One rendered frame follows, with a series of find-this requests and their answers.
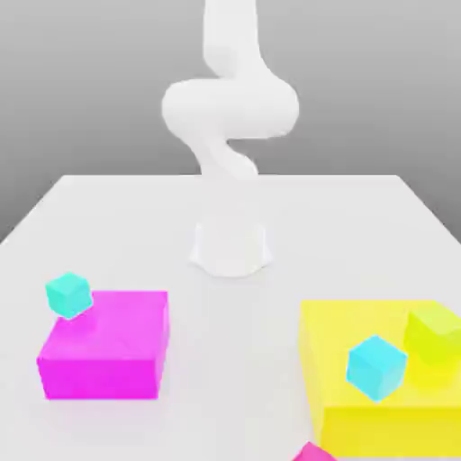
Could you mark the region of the small turquoise cube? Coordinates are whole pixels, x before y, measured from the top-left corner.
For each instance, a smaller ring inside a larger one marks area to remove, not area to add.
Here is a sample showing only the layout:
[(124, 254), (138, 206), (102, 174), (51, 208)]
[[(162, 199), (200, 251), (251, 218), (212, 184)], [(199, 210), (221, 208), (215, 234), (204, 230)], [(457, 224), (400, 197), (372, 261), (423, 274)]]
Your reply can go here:
[(93, 305), (88, 281), (74, 273), (55, 278), (45, 284), (50, 309), (66, 320), (77, 317)]

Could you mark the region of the small light blue cube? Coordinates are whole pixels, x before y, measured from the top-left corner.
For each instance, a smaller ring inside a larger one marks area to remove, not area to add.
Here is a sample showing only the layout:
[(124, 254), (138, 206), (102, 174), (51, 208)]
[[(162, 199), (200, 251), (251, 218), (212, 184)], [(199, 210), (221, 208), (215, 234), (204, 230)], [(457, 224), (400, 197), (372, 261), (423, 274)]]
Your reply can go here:
[(346, 380), (373, 402), (381, 402), (404, 379), (408, 354), (378, 335), (348, 352)]

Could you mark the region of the small lime yellow cube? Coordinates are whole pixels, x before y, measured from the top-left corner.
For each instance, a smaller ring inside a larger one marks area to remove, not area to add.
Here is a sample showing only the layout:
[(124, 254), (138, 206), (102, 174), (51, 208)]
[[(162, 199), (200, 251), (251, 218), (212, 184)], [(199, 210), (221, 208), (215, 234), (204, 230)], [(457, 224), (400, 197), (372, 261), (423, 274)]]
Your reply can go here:
[(453, 366), (461, 361), (461, 317), (439, 303), (410, 309), (403, 344), (431, 366)]

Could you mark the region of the small pink cube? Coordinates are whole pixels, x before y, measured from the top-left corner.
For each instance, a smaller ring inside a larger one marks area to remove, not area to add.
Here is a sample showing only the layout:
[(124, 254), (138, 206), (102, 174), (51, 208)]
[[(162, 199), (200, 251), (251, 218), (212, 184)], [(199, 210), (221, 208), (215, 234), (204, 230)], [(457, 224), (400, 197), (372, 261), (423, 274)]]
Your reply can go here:
[(307, 442), (292, 461), (338, 461), (338, 459), (314, 443)]

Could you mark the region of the large yellow box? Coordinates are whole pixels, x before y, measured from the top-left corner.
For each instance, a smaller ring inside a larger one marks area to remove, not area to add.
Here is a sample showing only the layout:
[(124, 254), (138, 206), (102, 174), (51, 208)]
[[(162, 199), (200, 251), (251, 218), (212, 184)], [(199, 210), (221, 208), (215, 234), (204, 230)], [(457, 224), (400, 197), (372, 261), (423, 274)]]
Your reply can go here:
[(402, 385), (373, 402), (346, 379), (348, 352), (378, 335), (404, 349), (415, 300), (306, 300), (299, 353), (313, 436), (334, 457), (461, 461), (461, 358), (443, 366), (409, 357)]

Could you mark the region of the large magenta box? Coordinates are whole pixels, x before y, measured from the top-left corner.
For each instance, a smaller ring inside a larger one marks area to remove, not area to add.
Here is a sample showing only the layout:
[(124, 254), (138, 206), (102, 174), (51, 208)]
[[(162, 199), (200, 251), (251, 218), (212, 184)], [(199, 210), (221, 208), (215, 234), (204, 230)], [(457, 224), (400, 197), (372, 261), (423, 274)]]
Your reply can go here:
[(166, 291), (94, 291), (55, 322), (37, 357), (49, 400), (156, 400), (169, 341)]

